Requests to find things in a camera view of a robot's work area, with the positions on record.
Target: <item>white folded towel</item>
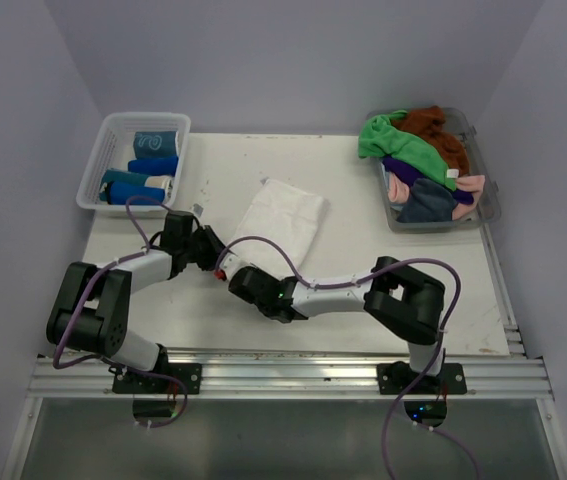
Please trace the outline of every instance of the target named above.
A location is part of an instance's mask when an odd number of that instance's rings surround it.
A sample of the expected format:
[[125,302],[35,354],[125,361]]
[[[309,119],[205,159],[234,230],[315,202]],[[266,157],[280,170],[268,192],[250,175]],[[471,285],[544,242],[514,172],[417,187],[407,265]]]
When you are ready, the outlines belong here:
[[[268,179],[252,200],[232,240],[248,235],[268,238],[299,267],[312,245],[326,207],[327,202],[319,195]],[[232,247],[232,252],[276,278],[292,274],[283,257],[263,242],[242,242]]]

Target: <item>teal cloth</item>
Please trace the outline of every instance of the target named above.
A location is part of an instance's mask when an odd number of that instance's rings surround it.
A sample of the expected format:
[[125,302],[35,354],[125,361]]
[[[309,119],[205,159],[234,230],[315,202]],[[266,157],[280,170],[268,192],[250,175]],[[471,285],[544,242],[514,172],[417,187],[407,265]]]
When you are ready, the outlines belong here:
[[359,135],[359,157],[391,155],[412,165],[430,180],[456,190],[456,181],[447,178],[449,167],[436,148],[416,135],[392,126],[392,120],[406,115],[407,110],[397,110],[389,115],[376,115],[365,122]]

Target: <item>white table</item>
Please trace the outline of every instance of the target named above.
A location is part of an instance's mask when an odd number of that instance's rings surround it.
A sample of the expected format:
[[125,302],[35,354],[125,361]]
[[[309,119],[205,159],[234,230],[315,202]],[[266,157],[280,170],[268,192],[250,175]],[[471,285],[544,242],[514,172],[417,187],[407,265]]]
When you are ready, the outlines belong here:
[[[261,180],[271,177],[329,202],[328,213],[301,272],[329,277],[359,272],[377,256],[433,257],[454,266],[463,281],[448,324],[451,355],[508,355],[495,286],[479,230],[395,234],[387,226],[380,187],[369,161],[356,154],[354,136],[193,134],[183,164],[176,208],[203,207],[201,221],[226,241]],[[144,219],[148,234],[163,220]],[[97,215],[84,261],[103,262],[139,250],[142,241],[126,218]],[[443,281],[449,274],[419,266]],[[177,278],[136,293],[129,326],[168,347],[313,352],[407,352],[405,342],[366,314],[327,314],[280,324],[227,292],[227,284],[191,265]]]

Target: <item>black clamp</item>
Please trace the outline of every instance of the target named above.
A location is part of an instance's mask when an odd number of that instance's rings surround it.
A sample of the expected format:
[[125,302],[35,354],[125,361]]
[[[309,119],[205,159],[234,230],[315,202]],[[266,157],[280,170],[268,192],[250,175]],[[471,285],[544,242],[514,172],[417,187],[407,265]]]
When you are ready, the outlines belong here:
[[[419,374],[405,362],[380,363],[376,366],[376,381],[381,395],[398,395]],[[467,384],[463,365],[444,363],[437,376],[424,376],[406,395],[465,395]]]
[[[169,380],[148,377],[138,373],[130,372],[124,367],[113,366],[109,372],[114,374],[112,392],[123,395],[153,395],[168,393]],[[188,395],[198,395],[201,389],[201,378],[203,377],[203,366],[200,363],[170,363],[167,350],[161,348],[159,358],[152,373],[174,377],[180,380]]]
[[194,230],[196,221],[190,212],[172,211],[165,217],[159,246],[154,248],[172,257],[170,278],[181,273],[189,263],[196,263],[203,271],[212,270],[225,248],[211,227],[199,226]]
[[[379,257],[372,272],[397,262],[392,257]],[[399,286],[403,287],[400,300],[391,294]],[[404,266],[372,280],[370,291],[363,297],[363,309],[406,342],[434,345],[439,335],[444,297],[445,286],[440,281]]]
[[[47,323],[47,339],[58,345],[72,318],[86,285],[98,267],[84,262],[70,264],[52,307]],[[81,310],[67,346],[75,350],[112,357],[118,352],[127,332],[132,274],[110,270],[95,284],[88,300],[100,298],[96,309]]]
[[297,282],[295,277],[279,280],[260,268],[248,266],[236,272],[228,290],[244,302],[255,305],[266,317],[290,323],[307,320],[292,308]]

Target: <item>glass panel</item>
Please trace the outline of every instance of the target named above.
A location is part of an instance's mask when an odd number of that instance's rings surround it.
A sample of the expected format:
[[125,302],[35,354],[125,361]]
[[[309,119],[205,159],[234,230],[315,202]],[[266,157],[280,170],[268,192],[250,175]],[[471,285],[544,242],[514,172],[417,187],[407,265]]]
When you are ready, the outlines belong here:
[[[34,479],[387,478],[380,429],[387,401],[191,402],[183,418],[134,427],[130,400],[43,403],[23,477]],[[484,479],[555,479],[536,402],[449,402],[442,427],[477,457]],[[415,429],[402,413],[390,429],[399,478],[472,479],[456,445]]]

